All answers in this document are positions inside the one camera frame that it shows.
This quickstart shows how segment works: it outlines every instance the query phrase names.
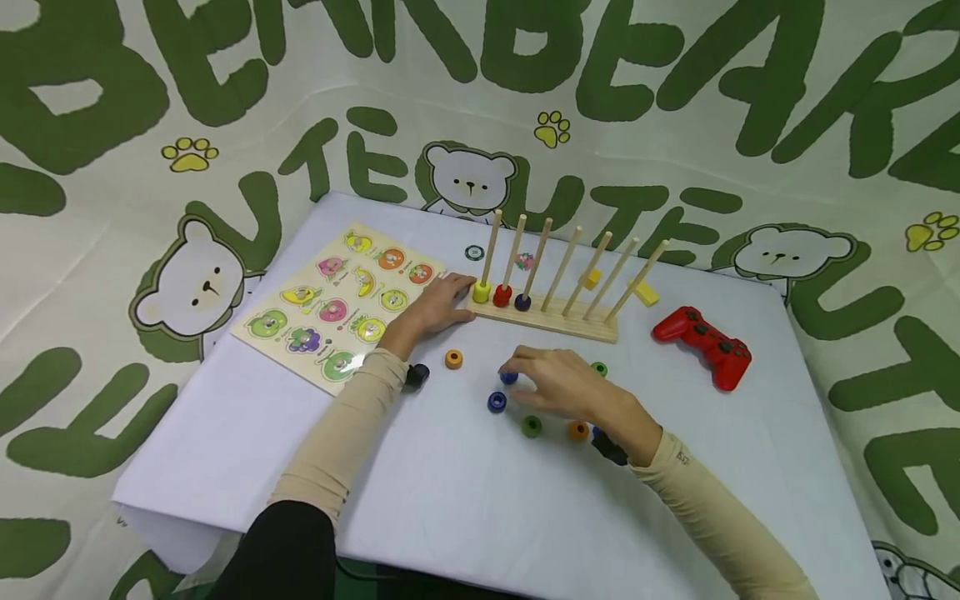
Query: arm sleeve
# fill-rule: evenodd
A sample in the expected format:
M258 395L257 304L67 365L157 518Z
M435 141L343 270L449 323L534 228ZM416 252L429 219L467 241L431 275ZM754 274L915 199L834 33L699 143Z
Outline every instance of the arm sleeve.
M350 486L380 439L383 421L403 387L407 364L388 350L367 355L363 367L306 434L280 475L270 504L296 500L317 507L334 531Z
M817 600L800 566L773 535L700 463L663 431L648 468L630 463L673 512L743 600Z

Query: printed fabric backdrop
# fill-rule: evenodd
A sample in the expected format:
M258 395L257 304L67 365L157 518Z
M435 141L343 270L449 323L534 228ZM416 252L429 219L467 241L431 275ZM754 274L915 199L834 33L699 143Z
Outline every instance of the printed fabric backdrop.
M776 286L888 586L960 597L960 0L5 0L0 28L0 596L185 585L109 495L334 189Z

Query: wooden peg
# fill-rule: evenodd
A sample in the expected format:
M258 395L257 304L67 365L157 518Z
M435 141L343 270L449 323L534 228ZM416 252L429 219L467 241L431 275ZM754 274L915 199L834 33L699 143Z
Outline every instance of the wooden peg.
M540 257L543 256L543 249L546 248L546 240L550 237L550 228L553 227L553 217L547 217L543 222L543 231L540 232L540 242L537 244L537 255L534 256L534 265L530 268L530 276L527 277L527 284L523 287L523 296L530 297L530 288L534 285L534 277L537 276L537 269L540 268Z
M564 312L561 313L565 317L570 313L570 308L573 306L573 302L577 301L577 296L580 296L580 291L584 289L584 284L587 283L587 277L589 277L590 272L593 271L593 267L597 266L597 262L600 260L600 257L603 256L603 251L607 249L607 244L610 244L610 238L612 237L613 233L607 231L603 234L603 238L600 239L600 245L597 246L596 252L593 253L593 258L590 259L590 264L587 265L583 273L580 275L580 278L577 280L577 287L573 290L573 294L570 295L570 299L566 301Z
M640 282L650 273L650 270L653 269L654 264L660 260L660 255L663 254L663 251L666 250L666 247L670 244L670 240L663 240L660 242L660 245L657 246L657 249L650 254L650 258L647 258L646 264L643 265L643 268L640 269L640 272L636 274L634 280L630 282L630 285L627 286L627 290L623 293L623 296L620 297L620 300L616 301L616 304L613 306L613 309L610 311L610 314L607 315L607 318L604 319L604 323L608 324L612 321L613 317L616 316L616 313L623 307L624 302L627 301L627 298L634 292L636 287Z
M493 260L493 246L496 245L496 233L500 230L500 217L503 211L499 208L493 212L493 224L490 230L490 241L487 242L487 260L483 263L483 276L480 277L480 285L487 285L487 276L490 274L490 263Z
M550 291L546 293L546 298L543 299L543 306L540 307L540 312L546 312L547 307L550 305L550 301L553 299L554 292L557 291L557 286L560 285L560 279L564 276L564 271L566 271L566 265L570 262L570 256L573 255L573 251L577 248L577 240L580 239L580 235L584 232L584 228L577 226L573 230L573 235L570 236L570 241L566 243L566 253L564 254L564 259L560 263L560 269L557 269L557 274L553 276L553 283L550 284Z
M604 282L603 287L600 288L600 291L597 292L596 298L593 299L593 302L590 303L590 308L587 309L587 312L584 313L584 319L589 319L590 313L593 312L593 309L597 307L600 303L600 299L603 298L603 295L607 293L607 290L610 289L610 286L613 285L613 280L616 279L616 276L620 275L620 271L623 269L623 265L627 264L627 259L634 254L634 248L640 243L640 238L635 237L630 240L630 243L627 244L627 248L624 249L623 253L620 254L620 259L616 261L616 266L613 267L613 271L607 276L607 280Z
M503 274L503 289L510 287L510 274L514 271L514 261L516 260L516 251L520 249L520 238L523 237L523 228L527 225L527 215L520 215L520 220L516 224L516 233L514 234L514 247L507 256L507 273Z

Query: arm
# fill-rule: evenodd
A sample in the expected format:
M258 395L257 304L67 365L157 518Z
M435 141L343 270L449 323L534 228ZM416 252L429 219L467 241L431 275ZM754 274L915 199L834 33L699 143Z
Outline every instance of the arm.
M473 281L457 274L435 279L390 323L300 442L208 600L333 597L340 508L403 387L405 361L424 333L473 320L451 306Z
M535 409L596 423L626 450L656 492L744 600L816 600L800 566L753 514L636 398L571 350L520 346L501 372L523 372L535 391L512 397Z
M655 422L635 398L600 421L740 598L816 600L800 566L677 436L650 435Z

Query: bear paw print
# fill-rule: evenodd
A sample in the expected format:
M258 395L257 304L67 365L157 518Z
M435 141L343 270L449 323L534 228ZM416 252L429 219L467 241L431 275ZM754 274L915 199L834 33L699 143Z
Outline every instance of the bear paw print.
M957 223L960 218L956 215L947 215L934 210L924 217L922 223L915 223L908 227L906 234L906 249L908 252L924 250L934 252L940 250L947 240L960 234Z
M220 151L210 146L210 140L198 137L196 140L181 137L173 146L160 149L164 158L170 160L170 170L174 173L186 171L206 171L210 160L220 155Z
M534 129L534 136L543 142L543 145L553 150L558 143L565 144L570 141L570 122L564 119L559 110L546 113L541 112L537 115L537 122L540 126Z

